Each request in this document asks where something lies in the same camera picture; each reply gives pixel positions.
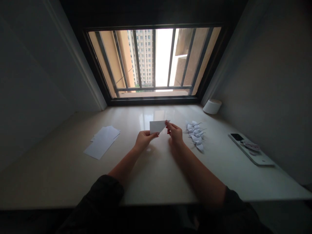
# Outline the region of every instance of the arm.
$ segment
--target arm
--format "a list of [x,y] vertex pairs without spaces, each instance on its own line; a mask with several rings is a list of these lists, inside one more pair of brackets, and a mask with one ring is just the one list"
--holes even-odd
[[272,233],[249,205],[209,171],[182,139],[182,129],[166,121],[174,159],[209,212],[202,212],[199,233]]
[[117,164],[117,166],[115,166],[111,172],[108,173],[108,175],[117,179],[122,185],[125,185],[126,180],[129,177],[129,174],[140,154],[149,145],[150,141],[155,137],[158,137],[158,135],[159,133],[153,133],[150,135],[150,131],[139,132],[134,147]]
[[172,155],[193,187],[198,199],[209,209],[221,208],[226,186],[205,167],[182,139],[182,129],[166,121]]
[[135,146],[108,175],[101,176],[92,185],[57,233],[112,231],[117,207],[124,194],[123,185],[142,151],[158,134],[150,135],[150,131],[139,132]]

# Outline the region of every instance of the white origami crane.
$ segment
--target white origami crane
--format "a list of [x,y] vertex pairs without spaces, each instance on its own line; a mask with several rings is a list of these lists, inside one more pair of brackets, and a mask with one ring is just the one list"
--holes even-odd
[[186,121],[186,128],[187,131],[185,131],[184,133],[188,133],[189,137],[192,138],[193,142],[192,144],[196,145],[196,147],[203,153],[204,152],[204,146],[202,145],[202,142],[204,141],[202,139],[203,137],[203,130],[201,130],[201,128],[199,127],[199,124],[201,123],[197,123],[196,121],[192,121],[192,123],[189,123],[188,121]]

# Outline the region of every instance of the glossy tabletop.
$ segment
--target glossy tabletop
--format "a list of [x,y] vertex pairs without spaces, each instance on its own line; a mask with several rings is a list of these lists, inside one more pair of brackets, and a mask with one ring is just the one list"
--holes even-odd
[[[194,154],[244,201],[310,199],[312,194],[278,166],[258,167],[228,137],[238,131],[200,105],[108,107],[74,114],[39,144],[0,172],[0,209],[76,206],[96,179],[108,173],[133,147],[150,121],[171,120],[181,128],[195,120],[205,130],[204,153],[187,134]],[[103,126],[121,130],[100,160],[83,151]],[[197,199],[169,152],[166,130],[140,156],[125,187],[123,205],[192,203]]]

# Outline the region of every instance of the forearm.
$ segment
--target forearm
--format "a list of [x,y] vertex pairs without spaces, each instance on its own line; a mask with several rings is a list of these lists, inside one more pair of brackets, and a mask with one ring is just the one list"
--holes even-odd
[[108,175],[117,179],[124,186],[140,154],[141,150],[133,147]]
[[177,147],[176,152],[175,159],[198,199],[209,209],[221,208],[226,186],[201,163],[184,143]]

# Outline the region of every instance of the small white container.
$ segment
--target small white container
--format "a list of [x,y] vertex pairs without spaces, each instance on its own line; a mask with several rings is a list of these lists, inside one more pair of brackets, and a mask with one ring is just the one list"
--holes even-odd
[[218,113],[222,102],[216,99],[209,99],[206,105],[203,108],[203,111],[207,114],[216,114]]

